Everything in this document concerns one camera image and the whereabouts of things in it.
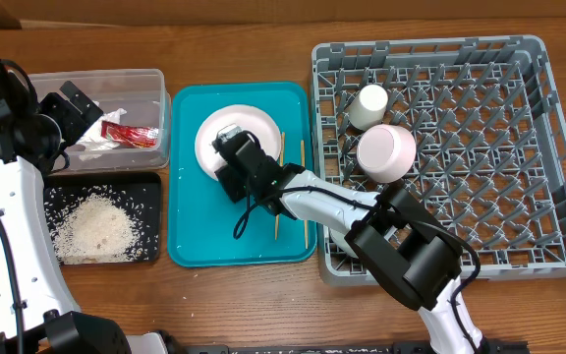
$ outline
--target cup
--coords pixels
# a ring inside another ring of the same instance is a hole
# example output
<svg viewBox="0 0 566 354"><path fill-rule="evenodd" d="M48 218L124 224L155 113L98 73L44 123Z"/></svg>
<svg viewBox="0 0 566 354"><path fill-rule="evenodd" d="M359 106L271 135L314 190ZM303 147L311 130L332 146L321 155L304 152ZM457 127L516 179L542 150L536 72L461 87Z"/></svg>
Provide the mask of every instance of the cup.
<svg viewBox="0 0 566 354"><path fill-rule="evenodd" d="M387 124L368 129L358 143L357 158L366 175L378 183L403 177L417 154L414 137L407 129Z"/></svg>
<svg viewBox="0 0 566 354"><path fill-rule="evenodd" d="M347 107L349 122L357 129L366 131L383 121L388 92L379 85L367 85Z"/></svg>

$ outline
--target wooden chopstick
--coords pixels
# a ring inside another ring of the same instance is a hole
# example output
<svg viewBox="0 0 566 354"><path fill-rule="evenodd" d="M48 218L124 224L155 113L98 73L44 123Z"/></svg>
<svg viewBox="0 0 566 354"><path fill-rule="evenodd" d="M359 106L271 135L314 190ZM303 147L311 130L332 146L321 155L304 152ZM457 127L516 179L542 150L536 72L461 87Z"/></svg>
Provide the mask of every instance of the wooden chopstick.
<svg viewBox="0 0 566 354"><path fill-rule="evenodd" d="M301 140L301 166L305 167L305 141ZM305 220L303 221L303 224L305 225L305 249L308 249L310 247L310 237L308 234L308 222Z"/></svg>
<svg viewBox="0 0 566 354"><path fill-rule="evenodd" d="M281 133L281 155L279 156L279 166L283 166L283 159L285 158L285 132ZM279 238L279 216L276 215L274 220L274 241Z"/></svg>

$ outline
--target dish rack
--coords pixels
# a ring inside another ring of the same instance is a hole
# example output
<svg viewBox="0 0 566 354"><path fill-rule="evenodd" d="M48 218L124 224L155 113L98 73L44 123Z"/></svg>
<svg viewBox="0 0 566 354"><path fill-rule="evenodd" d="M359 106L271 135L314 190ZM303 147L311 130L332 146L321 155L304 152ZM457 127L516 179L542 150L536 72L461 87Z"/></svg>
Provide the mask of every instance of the dish rack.
<svg viewBox="0 0 566 354"><path fill-rule="evenodd" d="M381 191L356 161L344 111L359 89L388 92L385 124L409 129L408 190L481 259L480 278L566 276L566 124L543 42L534 36L325 43L312 55L316 174ZM376 284L318 227L331 285ZM387 235L398 247L407 232ZM462 258L463 276L473 260Z"/></svg>

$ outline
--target blue tray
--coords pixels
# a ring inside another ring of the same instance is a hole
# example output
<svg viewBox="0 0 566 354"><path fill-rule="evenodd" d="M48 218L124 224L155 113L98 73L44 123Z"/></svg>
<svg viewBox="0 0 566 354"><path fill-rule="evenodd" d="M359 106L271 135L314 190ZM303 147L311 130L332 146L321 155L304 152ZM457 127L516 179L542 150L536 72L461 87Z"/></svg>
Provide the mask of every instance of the blue tray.
<svg viewBox="0 0 566 354"><path fill-rule="evenodd" d="M230 202L218 182L199 167L194 150L200 124L232 104L257 107L285 132L285 162L301 163L305 140L306 168L313 170L307 95L294 83L196 86L174 99L170 151L167 250L181 266L237 266L299 262L315 249L316 227L310 223L305 249L303 222L281 216L274 241L274 216L262 207L251 213L246 232L233 239L233 228L246 202Z"/></svg>

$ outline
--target wooden table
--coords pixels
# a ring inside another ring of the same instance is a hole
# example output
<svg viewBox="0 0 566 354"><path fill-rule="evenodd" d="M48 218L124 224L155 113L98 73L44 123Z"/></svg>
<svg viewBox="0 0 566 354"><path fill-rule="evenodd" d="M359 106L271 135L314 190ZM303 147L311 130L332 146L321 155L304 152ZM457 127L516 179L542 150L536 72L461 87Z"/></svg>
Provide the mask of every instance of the wooden table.
<svg viewBox="0 0 566 354"><path fill-rule="evenodd" d="M0 57L14 59L29 73L158 68L172 95L195 84L276 80L307 89L311 49L318 43L524 33L547 45L566 116L565 18L0 31ZM159 173L166 205L168 171ZM65 267L63 273L86 313L113 319L126 333L164 328L185 344L428 338L420 317L378 287L325 285L316 256L294 265L185 269L163 247L153 265ZM479 281L465 297L488 337L529 340L534 353L566 353L566 278Z"/></svg>

